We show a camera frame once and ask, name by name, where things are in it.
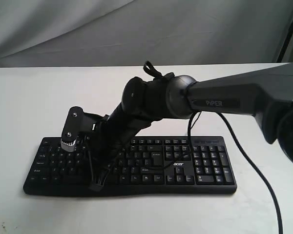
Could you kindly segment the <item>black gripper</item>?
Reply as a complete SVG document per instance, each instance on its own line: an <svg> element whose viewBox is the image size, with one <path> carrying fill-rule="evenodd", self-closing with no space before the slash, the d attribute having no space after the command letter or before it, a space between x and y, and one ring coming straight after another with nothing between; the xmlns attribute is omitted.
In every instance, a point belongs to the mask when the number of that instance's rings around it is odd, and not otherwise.
<svg viewBox="0 0 293 234"><path fill-rule="evenodd" d="M116 164L118 152L142 129L151 125L151 120L127 114L112 114L95 124L95 130L87 140L87 154L91 172L89 189L102 190Z"/></svg>

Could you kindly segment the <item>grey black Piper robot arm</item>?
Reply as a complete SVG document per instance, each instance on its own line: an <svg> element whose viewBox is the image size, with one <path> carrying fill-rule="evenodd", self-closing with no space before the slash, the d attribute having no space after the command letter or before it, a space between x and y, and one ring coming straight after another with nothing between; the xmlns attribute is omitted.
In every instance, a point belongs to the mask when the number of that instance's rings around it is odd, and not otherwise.
<svg viewBox="0 0 293 234"><path fill-rule="evenodd" d="M253 116L265 141L278 141L293 163L293 63L202 82L162 75L149 61L144 71L153 80L132 78L87 141L91 190L102 190L117 153L142 129L165 118L192 121L198 112Z"/></svg>

